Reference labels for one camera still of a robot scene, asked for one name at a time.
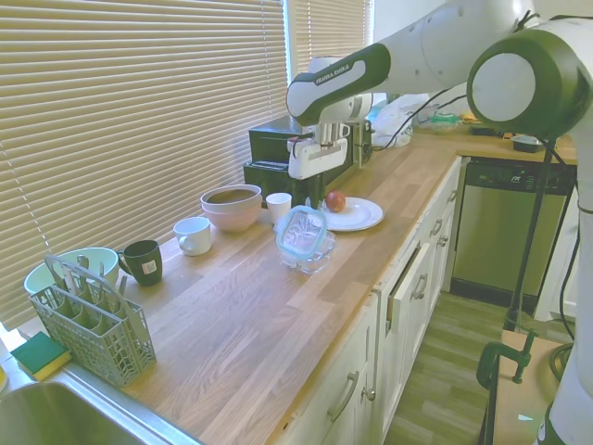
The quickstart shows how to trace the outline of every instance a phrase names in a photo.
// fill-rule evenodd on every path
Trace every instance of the dishwasher control panel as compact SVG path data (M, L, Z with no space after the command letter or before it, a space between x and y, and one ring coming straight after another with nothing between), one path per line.
M536 192L541 162L472 159L467 166L466 185L516 192ZM569 195L574 188L576 167L552 164L546 186L548 195Z

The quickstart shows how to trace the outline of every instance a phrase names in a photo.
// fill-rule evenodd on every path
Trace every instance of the dishwasher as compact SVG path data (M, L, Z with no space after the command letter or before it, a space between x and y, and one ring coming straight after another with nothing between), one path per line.
M511 304L536 199L541 163L472 159L466 167L450 290ZM576 179L575 166L552 164L524 279L533 313Z

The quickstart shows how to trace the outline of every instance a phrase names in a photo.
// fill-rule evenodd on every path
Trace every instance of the wooden countertop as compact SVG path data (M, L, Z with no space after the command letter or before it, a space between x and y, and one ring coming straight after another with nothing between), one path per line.
M131 280L126 290L145 309L158 358L126 392L208 445L272 441L456 155L537 158L507 144L417 134L407 147L375 153L341 188L379 204L385 219L338 235L331 264L313 276L280 263L265 211L241 234L213 230L212 250L200 257L165 243L163 281L141 288Z
M512 141L495 137L471 136L468 134L449 134L438 137L442 143L458 144L458 155L474 156L492 159L530 160L542 162L544 150L537 153L524 153L512 147ZM568 165L576 165L576 148L569 136L564 136L558 141L558 154Z
M502 333L502 342L516 350L523 349L525 339L523 334L510 331ZM549 355L559 346L560 343L535 339L531 362L525 368L521 385L512 382L517 363L504 357L500 359L494 445L534 443L537 429L560 385L548 363Z

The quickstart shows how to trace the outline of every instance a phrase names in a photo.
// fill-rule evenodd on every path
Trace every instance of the coffee machine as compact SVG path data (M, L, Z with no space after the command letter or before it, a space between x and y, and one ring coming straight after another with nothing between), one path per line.
M312 132L290 116L252 128L249 130L251 161L243 167L246 184L259 186L264 202L265 197L272 193L289 193L293 197L293 206L305 205L307 198L309 202L323 200L328 184L346 171L361 167L366 160L363 158L371 153L371 124L365 121L349 126L344 164L305 180L291 178L288 174L290 153L287 147L290 146L289 141L295 138L312 138Z

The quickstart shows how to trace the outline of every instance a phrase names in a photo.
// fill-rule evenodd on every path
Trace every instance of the wooden floor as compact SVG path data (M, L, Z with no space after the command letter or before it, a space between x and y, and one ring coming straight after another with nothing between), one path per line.
M484 345L500 341L506 309L441 294L385 445L475 445L487 391L475 379ZM540 337L569 342L562 323L523 316Z

